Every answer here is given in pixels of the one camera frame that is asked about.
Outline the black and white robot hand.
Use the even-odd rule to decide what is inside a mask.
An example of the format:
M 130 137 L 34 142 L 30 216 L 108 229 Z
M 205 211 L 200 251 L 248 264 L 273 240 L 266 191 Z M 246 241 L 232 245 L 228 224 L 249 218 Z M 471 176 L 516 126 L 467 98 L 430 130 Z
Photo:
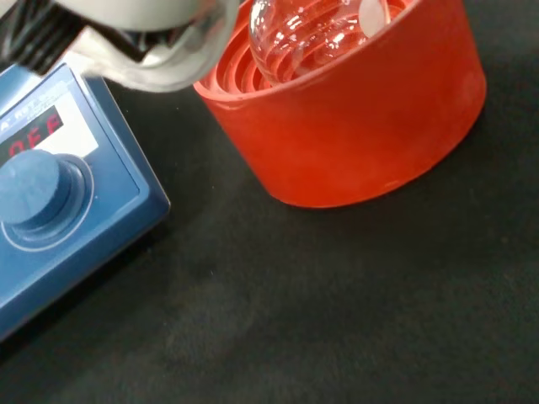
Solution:
M 135 90 L 171 93 L 216 65 L 238 1 L 3 1 L 1 62 L 45 76 L 60 61 Z

